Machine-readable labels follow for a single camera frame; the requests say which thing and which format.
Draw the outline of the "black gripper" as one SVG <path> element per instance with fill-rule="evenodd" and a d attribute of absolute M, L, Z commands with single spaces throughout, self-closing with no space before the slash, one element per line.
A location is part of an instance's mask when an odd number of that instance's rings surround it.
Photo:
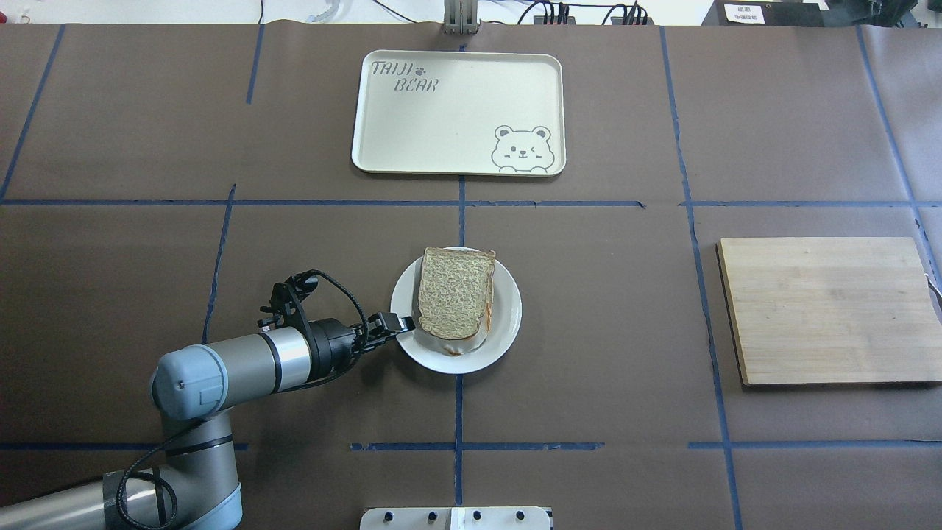
<path fill-rule="evenodd" d="M 401 317 L 390 312 L 373 314 L 366 323 L 367 352 L 415 329 L 412 316 Z M 362 323 L 346 326 L 337 319 L 320 319 L 309 321 L 308 329 L 311 347 L 310 376 L 342 375 L 362 353 Z"/>

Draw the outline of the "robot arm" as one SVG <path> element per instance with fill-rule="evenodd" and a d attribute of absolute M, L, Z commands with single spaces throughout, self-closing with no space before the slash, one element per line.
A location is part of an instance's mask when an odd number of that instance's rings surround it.
<path fill-rule="evenodd" d="M 364 353 L 413 331 L 380 312 L 359 325 L 293 319 L 256 334 L 162 356 L 150 393 L 165 440 L 127 469 L 2 509 L 4 529 L 233 529 L 243 516 L 229 413 L 251 400 L 313 388 Z"/>

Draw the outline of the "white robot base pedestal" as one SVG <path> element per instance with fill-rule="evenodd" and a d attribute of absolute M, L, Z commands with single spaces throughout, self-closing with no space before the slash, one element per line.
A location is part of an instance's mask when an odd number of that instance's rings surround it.
<path fill-rule="evenodd" d="M 360 529 L 553 529 L 551 509 L 541 506 L 374 507 Z"/>

